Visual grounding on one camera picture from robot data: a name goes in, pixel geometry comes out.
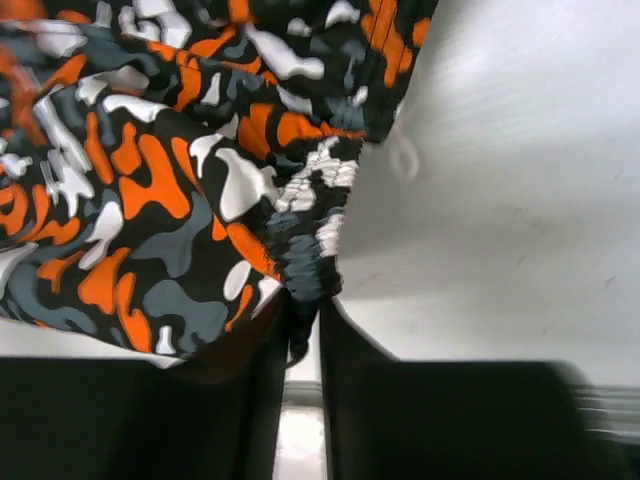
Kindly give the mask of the orange camouflage shorts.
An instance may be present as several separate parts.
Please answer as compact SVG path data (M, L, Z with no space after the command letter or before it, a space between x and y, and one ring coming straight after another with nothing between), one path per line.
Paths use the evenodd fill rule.
M362 148L389 135L433 1L5 1L1 314L180 359L289 351L338 294Z

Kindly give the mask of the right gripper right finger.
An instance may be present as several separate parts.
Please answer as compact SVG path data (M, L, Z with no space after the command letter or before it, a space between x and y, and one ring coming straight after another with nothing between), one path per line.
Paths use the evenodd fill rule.
M404 361L330 300L320 355L332 479L635 479L639 442L551 361Z

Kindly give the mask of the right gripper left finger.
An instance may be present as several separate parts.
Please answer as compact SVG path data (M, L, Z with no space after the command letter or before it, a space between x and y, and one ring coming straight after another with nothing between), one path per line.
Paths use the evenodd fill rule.
M287 357L284 295L249 325L256 344L234 375L194 365L5 358L5 479L268 479Z

